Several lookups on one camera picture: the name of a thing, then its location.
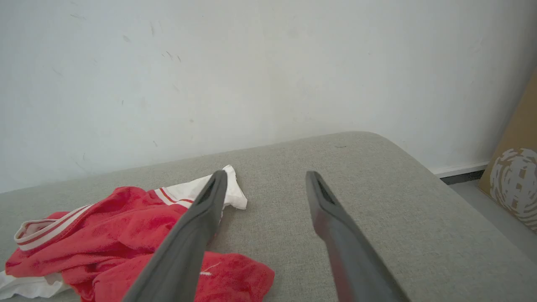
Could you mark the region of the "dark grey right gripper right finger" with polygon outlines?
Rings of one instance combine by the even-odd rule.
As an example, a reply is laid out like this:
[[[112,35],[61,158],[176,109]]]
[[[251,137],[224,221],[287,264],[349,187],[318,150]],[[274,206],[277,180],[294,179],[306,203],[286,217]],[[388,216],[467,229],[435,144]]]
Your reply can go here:
[[[408,295],[322,176],[308,171],[305,183],[311,220],[326,245],[338,300],[408,302]]]

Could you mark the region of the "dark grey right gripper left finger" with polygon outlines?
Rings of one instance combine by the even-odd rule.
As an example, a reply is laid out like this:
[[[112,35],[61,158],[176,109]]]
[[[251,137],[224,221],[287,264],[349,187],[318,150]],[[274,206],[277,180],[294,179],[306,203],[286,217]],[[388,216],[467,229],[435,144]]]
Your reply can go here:
[[[227,173],[217,170],[123,297],[125,302],[193,302],[206,246],[222,219]]]

